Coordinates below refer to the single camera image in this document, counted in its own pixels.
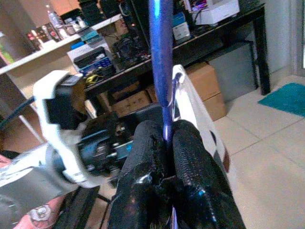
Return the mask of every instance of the table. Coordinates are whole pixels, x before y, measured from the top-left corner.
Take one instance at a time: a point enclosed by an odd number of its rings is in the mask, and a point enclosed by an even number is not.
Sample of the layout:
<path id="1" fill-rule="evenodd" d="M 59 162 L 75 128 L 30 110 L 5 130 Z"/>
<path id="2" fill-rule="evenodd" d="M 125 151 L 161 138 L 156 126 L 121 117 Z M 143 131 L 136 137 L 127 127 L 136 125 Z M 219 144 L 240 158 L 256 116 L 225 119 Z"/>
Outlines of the table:
<path id="1" fill-rule="evenodd" d="M 206 47 L 209 42 L 217 42 L 226 35 L 232 33 L 237 28 L 253 23 L 255 33 L 255 43 L 257 51 L 257 60 L 255 63 L 259 68 L 259 79 L 261 94 L 270 93 L 269 68 L 267 64 L 267 41 L 265 28 L 265 10 L 264 4 L 248 11 L 241 12 L 236 17 L 228 18 L 218 23 L 217 26 L 211 27 L 202 34 L 195 35 L 192 39 L 177 45 L 173 48 L 174 64 L 182 64 L 186 66 L 208 54 L 205 52 L 196 52 L 201 47 Z M 128 82 L 132 77 L 141 75 L 152 69 L 151 59 L 148 59 L 136 66 L 133 66 L 119 74 L 110 77 L 107 80 L 97 82 L 95 85 L 85 90 L 88 99 L 94 98 L 98 94 L 107 91 L 113 86 Z"/>

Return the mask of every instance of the shelf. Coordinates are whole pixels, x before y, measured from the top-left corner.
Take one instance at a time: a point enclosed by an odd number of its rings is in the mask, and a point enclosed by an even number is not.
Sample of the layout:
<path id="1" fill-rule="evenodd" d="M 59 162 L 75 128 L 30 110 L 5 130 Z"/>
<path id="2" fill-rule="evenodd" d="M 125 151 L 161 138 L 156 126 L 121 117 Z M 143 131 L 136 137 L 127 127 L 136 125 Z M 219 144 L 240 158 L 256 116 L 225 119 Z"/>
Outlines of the shelf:
<path id="1" fill-rule="evenodd" d="M 109 19 L 106 19 L 106 20 L 104 20 L 104 21 L 102 21 L 102 22 L 100 22 L 100 23 L 98 23 L 96 25 L 93 25 L 91 28 L 93 28 L 94 30 L 99 30 L 99 29 L 101 29 L 101 28 L 103 28 L 103 27 L 105 27 L 105 26 L 107 26 L 107 25 L 109 25 L 111 23 L 114 23 L 114 22 L 118 21 L 121 18 L 122 18 L 122 15 L 121 14 L 117 14 L 117 15 L 115 15 L 115 16 L 109 18 Z M 64 39 L 64 40 L 62 40 L 60 42 L 57 42 L 52 47 L 44 48 L 44 49 L 42 49 L 40 51 L 34 52 L 33 54 L 28 55 L 28 56 L 26 56 L 26 57 L 24 57 L 24 58 L 22 58 L 22 59 L 20 59 L 20 60 L 18 60 L 16 62 L 10 64 L 10 65 L 7 65 L 7 66 L 5 66 L 3 68 L 0 68 L 0 75 L 4 74 L 4 73 L 7 73 L 7 72 L 9 72 L 9 71 L 11 71 L 11 70 L 13 70 L 15 68 L 18 68 L 18 67 L 20 67 L 20 66 L 22 66 L 22 65 L 24 65 L 24 64 L 26 64 L 26 63 L 28 63 L 30 61 L 33 61 L 33 60 L 35 60 L 35 59 L 37 59 L 37 58 L 39 58 L 39 57 L 41 57 L 43 55 L 46 55 L 46 54 L 48 54 L 48 53 L 50 53 L 50 52 L 52 52 L 52 51 L 54 51 L 54 50 L 56 50 L 56 49 L 58 49 L 58 48 L 60 48 L 62 46 L 65 46 L 65 45 L 67 45 L 69 43 L 72 43 L 72 42 L 74 42 L 74 41 L 76 41 L 76 40 L 78 40 L 80 38 L 81 38 L 80 35 L 74 34 L 74 35 L 72 35 L 72 36 L 70 36 L 70 37 L 68 37 L 68 38 L 66 38 L 66 39 Z"/>

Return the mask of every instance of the blue rod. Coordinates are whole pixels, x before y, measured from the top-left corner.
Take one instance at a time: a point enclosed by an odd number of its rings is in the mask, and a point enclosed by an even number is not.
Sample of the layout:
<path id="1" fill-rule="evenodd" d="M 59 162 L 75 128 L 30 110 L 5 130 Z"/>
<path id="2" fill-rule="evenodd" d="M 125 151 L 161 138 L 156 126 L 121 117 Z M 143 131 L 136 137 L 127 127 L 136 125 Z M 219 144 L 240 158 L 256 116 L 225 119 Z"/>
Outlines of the blue rod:
<path id="1" fill-rule="evenodd" d="M 172 144 L 173 0 L 149 0 L 152 71 L 163 112 L 163 137 Z"/>

